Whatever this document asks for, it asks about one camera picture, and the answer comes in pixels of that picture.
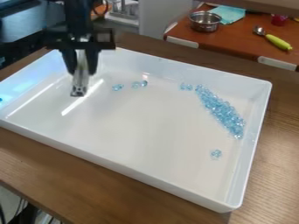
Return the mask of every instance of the white plastic tray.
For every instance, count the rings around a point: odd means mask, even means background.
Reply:
[[[83,98],[70,96],[56,51],[2,81],[1,126],[216,212],[240,207],[271,83],[121,48],[102,52],[100,64]],[[141,80],[149,85],[131,87]],[[244,137],[235,139],[182,82],[230,102],[247,122]]]

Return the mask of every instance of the stainless steel bowl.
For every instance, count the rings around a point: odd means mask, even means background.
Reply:
[[[189,19],[193,30],[197,32],[215,32],[222,18],[208,11],[196,11],[190,14]]]

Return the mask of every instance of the bead pile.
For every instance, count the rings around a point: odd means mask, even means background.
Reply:
[[[228,101],[223,101],[209,89],[201,85],[196,87],[195,92],[205,107],[210,110],[211,114],[215,116],[235,138],[241,139],[243,137],[245,121]]]

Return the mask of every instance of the cable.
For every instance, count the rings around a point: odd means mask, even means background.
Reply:
[[[6,224],[6,220],[5,220],[5,216],[1,204],[0,204],[0,220],[2,224]]]

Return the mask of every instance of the blue glass bead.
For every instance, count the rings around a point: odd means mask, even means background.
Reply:
[[[123,89],[123,87],[124,86],[122,84],[117,84],[117,85],[112,86],[112,89],[113,89],[113,91],[119,91],[119,90]]]

